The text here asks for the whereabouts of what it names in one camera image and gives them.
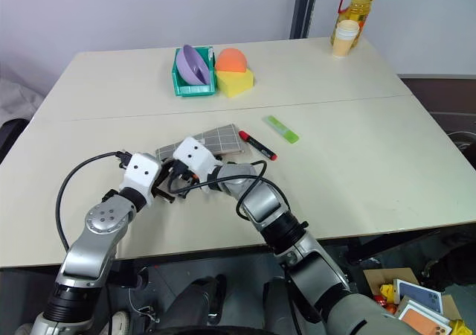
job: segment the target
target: floor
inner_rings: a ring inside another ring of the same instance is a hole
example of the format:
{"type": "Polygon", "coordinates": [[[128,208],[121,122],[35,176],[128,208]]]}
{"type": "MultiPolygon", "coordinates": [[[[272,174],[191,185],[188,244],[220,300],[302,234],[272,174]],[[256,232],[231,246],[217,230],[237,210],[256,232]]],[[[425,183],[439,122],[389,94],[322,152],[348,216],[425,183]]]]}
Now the floor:
{"type": "MultiPolygon", "coordinates": [[[[448,250],[471,239],[476,240],[476,225],[460,226],[427,237],[423,240],[400,246],[380,254],[358,266],[349,265],[344,258],[347,246],[327,246],[327,251],[349,275],[352,285],[359,292],[368,294],[363,276],[366,268],[411,267],[418,276],[430,259],[443,256],[448,250]]],[[[371,240],[363,237],[362,243],[371,240]]],[[[149,267],[149,283],[144,290],[132,291],[135,307],[153,304],[159,317],[173,299],[190,282],[208,275],[224,274],[228,278],[228,292],[221,325],[241,325],[253,328],[263,326],[263,285],[275,276],[282,276],[270,254],[241,255],[226,258],[211,258],[199,261],[184,261],[149,267]]],[[[12,334],[22,322],[32,322],[42,311],[53,276],[22,271],[0,273],[0,335],[12,334]]],[[[476,331],[476,285],[461,287],[452,285],[446,289],[452,294],[466,324],[476,331]]],[[[132,312],[128,290],[112,288],[114,311],[127,310],[132,314],[131,334],[142,331],[144,318],[132,312]]],[[[97,334],[107,320],[106,300],[100,299],[95,314],[94,327],[87,334],[97,334]]],[[[305,334],[325,334],[319,325],[306,325],[305,334]]]]}

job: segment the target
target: yellow object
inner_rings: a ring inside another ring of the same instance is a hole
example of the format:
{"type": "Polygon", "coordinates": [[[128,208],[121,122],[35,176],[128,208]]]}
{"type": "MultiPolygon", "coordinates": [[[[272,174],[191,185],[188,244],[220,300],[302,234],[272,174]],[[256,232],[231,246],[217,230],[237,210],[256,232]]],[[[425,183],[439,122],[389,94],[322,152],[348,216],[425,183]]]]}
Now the yellow object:
{"type": "Polygon", "coordinates": [[[451,320],[449,322],[449,326],[453,328],[451,334],[453,335],[472,335],[473,332],[468,329],[468,327],[464,324],[463,320],[451,320]]]}
{"type": "Polygon", "coordinates": [[[393,284],[382,284],[380,293],[387,299],[387,303],[393,304],[393,284]]]}
{"type": "Polygon", "coordinates": [[[354,20],[357,21],[360,26],[360,31],[352,43],[352,47],[354,47],[357,45],[358,38],[364,29],[365,20],[370,13],[370,5],[372,4],[372,0],[352,0],[350,5],[343,10],[341,9],[342,1],[343,0],[341,0],[341,4],[339,5],[338,17],[337,21],[335,22],[334,32],[330,38],[330,43],[334,44],[335,29],[337,28],[337,24],[339,22],[344,20],[354,20]]]}
{"type": "Polygon", "coordinates": [[[227,97],[235,95],[250,89],[253,86],[253,72],[246,69],[246,72],[227,72],[216,71],[218,80],[218,89],[226,94],[227,97]]]}

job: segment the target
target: gray cloth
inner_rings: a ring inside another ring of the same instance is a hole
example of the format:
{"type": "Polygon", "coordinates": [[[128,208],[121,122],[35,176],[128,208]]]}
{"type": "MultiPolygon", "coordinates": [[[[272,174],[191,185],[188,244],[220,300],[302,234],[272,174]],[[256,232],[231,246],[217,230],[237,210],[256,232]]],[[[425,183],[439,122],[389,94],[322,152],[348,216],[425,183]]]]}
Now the gray cloth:
{"type": "Polygon", "coordinates": [[[0,78],[0,127],[12,119],[30,120],[43,99],[27,87],[0,78]]]}

